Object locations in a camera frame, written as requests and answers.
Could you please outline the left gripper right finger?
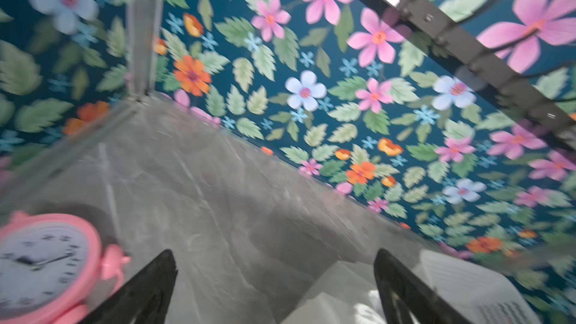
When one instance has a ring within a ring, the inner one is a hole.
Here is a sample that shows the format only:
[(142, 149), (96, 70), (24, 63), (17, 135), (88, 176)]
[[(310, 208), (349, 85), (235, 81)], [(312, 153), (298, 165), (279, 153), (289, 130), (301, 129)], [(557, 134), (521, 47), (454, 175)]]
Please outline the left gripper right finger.
[(387, 323), (470, 324), (411, 269), (383, 248), (377, 252), (373, 273)]

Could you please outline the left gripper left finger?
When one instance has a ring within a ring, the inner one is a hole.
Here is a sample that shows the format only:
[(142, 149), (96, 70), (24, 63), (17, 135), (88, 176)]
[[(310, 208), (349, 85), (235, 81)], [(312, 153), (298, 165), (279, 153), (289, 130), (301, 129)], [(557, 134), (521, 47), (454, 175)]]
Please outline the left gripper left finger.
[(80, 323), (164, 324), (177, 276), (173, 252), (163, 250)]

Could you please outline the white plastic bag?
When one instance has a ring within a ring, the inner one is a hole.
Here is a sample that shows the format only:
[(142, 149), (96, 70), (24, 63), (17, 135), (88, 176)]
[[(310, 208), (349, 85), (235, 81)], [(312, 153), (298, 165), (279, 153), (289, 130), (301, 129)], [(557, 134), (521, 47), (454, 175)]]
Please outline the white plastic bag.
[(385, 323), (374, 268), (337, 261), (313, 283), (285, 323)]

